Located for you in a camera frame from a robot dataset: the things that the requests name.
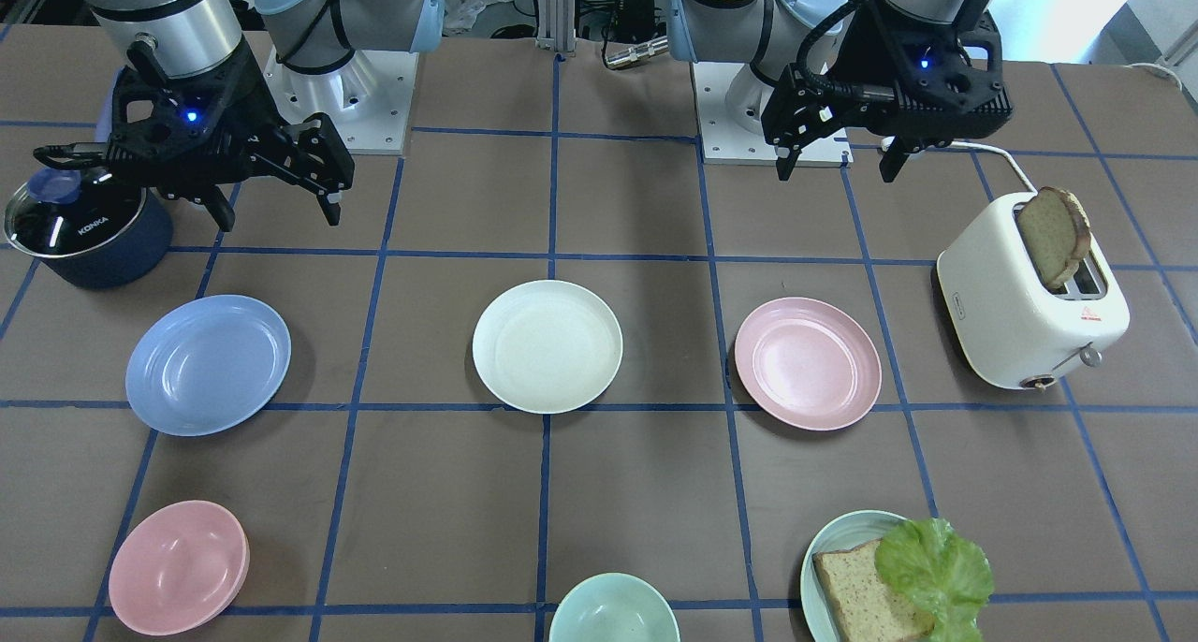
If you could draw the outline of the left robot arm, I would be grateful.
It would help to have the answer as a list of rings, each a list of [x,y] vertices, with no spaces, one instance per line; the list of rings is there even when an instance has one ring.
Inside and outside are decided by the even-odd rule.
[[[1014,117],[991,0],[670,0],[671,56],[745,63],[770,91],[756,111],[780,181],[843,127],[891,139],[881,176],[910,155],[988,138]]]

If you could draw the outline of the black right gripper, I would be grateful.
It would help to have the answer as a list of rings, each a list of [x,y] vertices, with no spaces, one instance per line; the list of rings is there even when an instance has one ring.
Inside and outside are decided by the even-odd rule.
[[[326,223],[341,224],[352,156],[326,114],[297,125],[282,117],[247,42],[192,78],[169,78],[149,36],[134,37],[125,56],[105,139],[35,149],[38,163],[60,171],[102,168],[163,198],[201,204],[223,234],[236,214],[220,186],[254,177],[311,190]]]

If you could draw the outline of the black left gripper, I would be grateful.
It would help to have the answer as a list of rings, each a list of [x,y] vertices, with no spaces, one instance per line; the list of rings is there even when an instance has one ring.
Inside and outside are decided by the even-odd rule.
[[[930,19],[891,0],[848,0],[817,18],[761,114],[779,181],[789,181],[803,149],[843,127],[884,138],[881,178],[890,184],[922,149],[1005,126],[1015,108],[990,2],[961,0]]]

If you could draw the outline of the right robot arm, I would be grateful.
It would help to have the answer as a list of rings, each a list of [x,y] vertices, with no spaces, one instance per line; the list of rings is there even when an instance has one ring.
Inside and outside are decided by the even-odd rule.
[[[235,214],[220,186],[255,177],[303,187],[341,223],[355,172],[343,126],[385,99],[362,53],[432,52],[444,32],[444,0],[254,0],[288,80],[276,96],[231,0],[84,2],[125,53],[109,131],[34,158],[188,199],[222,231]]]

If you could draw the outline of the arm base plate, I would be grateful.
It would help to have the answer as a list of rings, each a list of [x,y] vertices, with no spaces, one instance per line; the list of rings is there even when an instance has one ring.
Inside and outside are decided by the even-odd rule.
[[[405,151],[420,56],[411,52],[356,52],[341,69],[305,75],[270,61],[264,69],[282,116],[300,123],[323,113],[352,155]]]
[[[692,63],[694,108],[703,160],[714,165],[775,166],[776,151],[763,137],[767,86],[748,63]]]

